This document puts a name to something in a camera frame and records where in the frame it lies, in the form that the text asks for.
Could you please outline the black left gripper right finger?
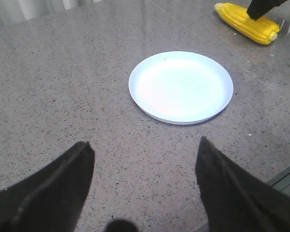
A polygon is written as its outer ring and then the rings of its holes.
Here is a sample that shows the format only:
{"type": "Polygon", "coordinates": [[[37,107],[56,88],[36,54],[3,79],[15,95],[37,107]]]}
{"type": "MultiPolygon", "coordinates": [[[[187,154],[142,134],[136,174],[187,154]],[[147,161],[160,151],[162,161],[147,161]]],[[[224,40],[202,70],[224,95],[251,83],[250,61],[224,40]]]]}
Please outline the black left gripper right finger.
{"type": "Polygon", "coordinates": [[[201,137],[195,173],[211,232],[290,232],[290,196],[201,137]]]}

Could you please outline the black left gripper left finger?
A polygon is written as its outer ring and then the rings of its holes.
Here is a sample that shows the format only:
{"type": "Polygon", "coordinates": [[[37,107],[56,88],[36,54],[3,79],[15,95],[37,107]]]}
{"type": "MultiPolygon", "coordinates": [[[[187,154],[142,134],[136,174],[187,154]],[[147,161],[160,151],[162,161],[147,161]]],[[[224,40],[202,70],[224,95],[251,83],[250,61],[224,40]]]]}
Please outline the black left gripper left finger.
{"type": "Polygon", "coordinates": [[[73,232],[94,162],[90,144],[77,142],[38,172],[0,191],[0,232],[73,232]]]}

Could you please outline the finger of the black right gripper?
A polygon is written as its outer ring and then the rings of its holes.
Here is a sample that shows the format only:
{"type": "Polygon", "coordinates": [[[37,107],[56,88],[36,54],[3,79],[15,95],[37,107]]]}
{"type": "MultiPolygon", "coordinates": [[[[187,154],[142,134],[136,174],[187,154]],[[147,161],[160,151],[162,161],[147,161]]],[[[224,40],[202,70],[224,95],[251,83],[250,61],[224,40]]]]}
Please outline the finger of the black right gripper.
{"type": "Polygon", "coordinates": [[[247,14],[253,20],[258,20],[270,10],[280,6],[287,0],[252,0],[248,9],[247,14]]]}

